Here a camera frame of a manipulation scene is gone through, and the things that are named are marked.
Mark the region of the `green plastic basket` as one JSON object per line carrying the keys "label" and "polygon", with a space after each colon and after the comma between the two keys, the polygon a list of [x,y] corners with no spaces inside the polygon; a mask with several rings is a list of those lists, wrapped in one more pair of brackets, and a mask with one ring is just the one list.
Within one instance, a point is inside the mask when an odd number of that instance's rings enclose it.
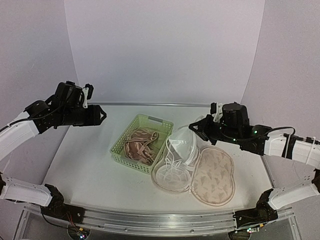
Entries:
{"label": "green plastic basket", "polygon": [[174,123],[137,114],[110,149],[117,163],[151,174],[164,151]]}

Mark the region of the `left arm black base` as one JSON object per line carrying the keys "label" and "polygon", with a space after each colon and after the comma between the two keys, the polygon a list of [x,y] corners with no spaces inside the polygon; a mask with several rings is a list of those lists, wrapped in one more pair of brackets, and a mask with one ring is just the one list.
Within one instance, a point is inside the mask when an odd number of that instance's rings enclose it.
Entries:
{"label": "left arm black base", "polygon": [[48,205],[40,207],[41,213],[55,219],[69,221],[72,224],[81,224],[85,209],[65,203],[63,195],[55,186],[47,183],[44,186],[48,188],[51,200]]}

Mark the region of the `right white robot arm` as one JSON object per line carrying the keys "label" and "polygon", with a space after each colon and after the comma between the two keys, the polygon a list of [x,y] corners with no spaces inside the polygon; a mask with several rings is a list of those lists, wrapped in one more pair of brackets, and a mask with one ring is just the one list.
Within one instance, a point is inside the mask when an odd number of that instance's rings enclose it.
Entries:
{"label": "right white robot arm", "polygon": [[259,156],[279,157],[313,168],[312,177],[305,176],[292,186],[266,191],[262,203],[252,209],[251,216],[255,221],[262,222],[271,214],[272,209],[275,211],[319,196],[320,141],[316,137],[298,136],[292,126],[252,125],[246,106],[236,102],[212,103],[210,113],[188,127],[200,139],[212,145],[217,142],[234,144],[242,151]]}

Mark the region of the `pink bra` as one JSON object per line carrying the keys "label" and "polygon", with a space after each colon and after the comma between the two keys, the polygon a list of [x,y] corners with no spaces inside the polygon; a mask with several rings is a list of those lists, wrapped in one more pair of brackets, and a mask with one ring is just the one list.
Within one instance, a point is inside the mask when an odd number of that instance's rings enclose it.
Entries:
{"label": "pink bra", "polygon": [[138,128],[124,142],[125,157],[132,161],[151,166],[156,157],[151,145],[159,139],[159,133]]}

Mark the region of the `white bra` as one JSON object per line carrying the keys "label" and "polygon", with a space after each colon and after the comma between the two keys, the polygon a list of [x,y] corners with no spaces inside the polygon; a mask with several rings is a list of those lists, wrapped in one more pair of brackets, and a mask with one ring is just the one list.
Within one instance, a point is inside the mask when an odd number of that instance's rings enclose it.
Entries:
{"label": "white bra", "polygon": [[191,166],[199,153],[196,134],[184,125],[172,132],[166,140],[166,164],[173,168],[180,165]]}

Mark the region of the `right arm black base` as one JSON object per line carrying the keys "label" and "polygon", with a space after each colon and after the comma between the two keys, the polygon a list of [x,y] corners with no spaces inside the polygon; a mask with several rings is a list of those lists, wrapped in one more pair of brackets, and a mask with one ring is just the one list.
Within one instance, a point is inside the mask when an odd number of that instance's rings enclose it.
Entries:
{"label": "right arm black base", "polygon": [[254,208],[235,211],[232,217],[236,221],[237,229],[256,227],[278,219],[277,210],[273,209],[268,203],[272,191],[271,188],[263,192]]}

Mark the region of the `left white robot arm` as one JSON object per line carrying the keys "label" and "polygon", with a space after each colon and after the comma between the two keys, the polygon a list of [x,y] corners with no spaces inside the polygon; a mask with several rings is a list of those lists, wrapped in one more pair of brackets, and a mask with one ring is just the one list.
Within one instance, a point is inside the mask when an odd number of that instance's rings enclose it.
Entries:
{"label": "left white robot arm", "polygon": [[67,214],[62,194],[43,180],[69,127],[100,126],[107,118],[102,106],[89,103],[93,93],[89,83],[60,82],[51,96],[30,103],[1,127],[1,200],[47,207],[57,219]]}

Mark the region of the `floral mesh laundry bag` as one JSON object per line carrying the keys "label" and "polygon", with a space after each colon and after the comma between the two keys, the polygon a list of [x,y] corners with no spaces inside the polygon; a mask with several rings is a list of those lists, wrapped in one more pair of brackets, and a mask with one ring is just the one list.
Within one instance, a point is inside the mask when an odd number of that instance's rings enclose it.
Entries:
{"label": "floral mesh laundry bag", "polygon": [[220,207],[235,195],[234,170],[233,159],[220,148],[196,147],[187,160],[167,149],[154,166],[151,179],[170,193],[189,192],[204,204]]}

